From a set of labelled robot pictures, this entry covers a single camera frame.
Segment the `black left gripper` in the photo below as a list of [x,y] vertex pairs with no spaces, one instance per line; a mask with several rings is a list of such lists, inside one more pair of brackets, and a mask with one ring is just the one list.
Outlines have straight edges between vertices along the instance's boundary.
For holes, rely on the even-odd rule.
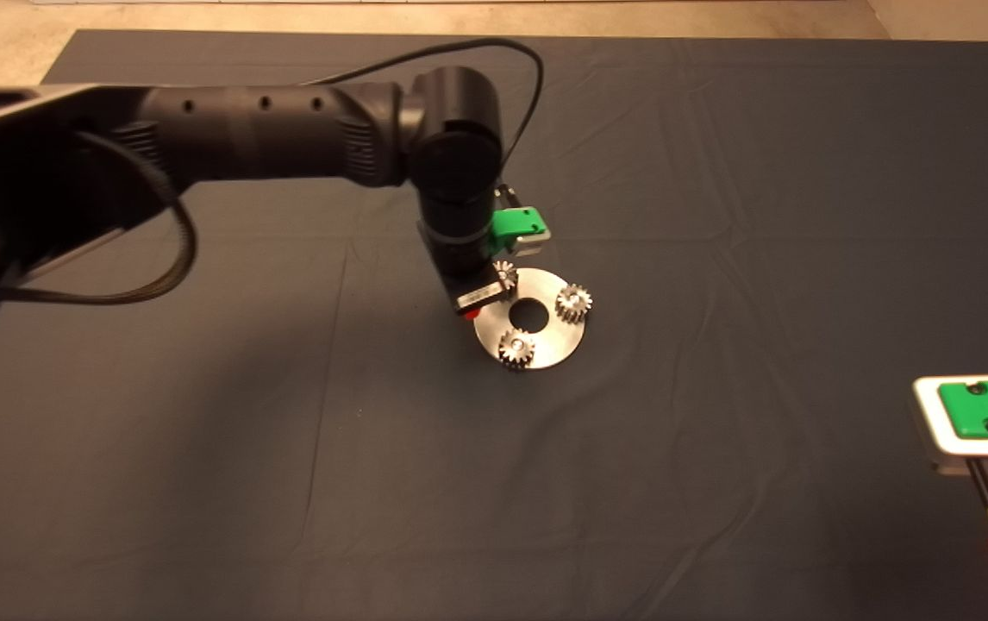
[[424,240],[423,244],[454,314],[474,321],[484,306],[509,297],[509,281],[494,267],[491,245],[486,240]]

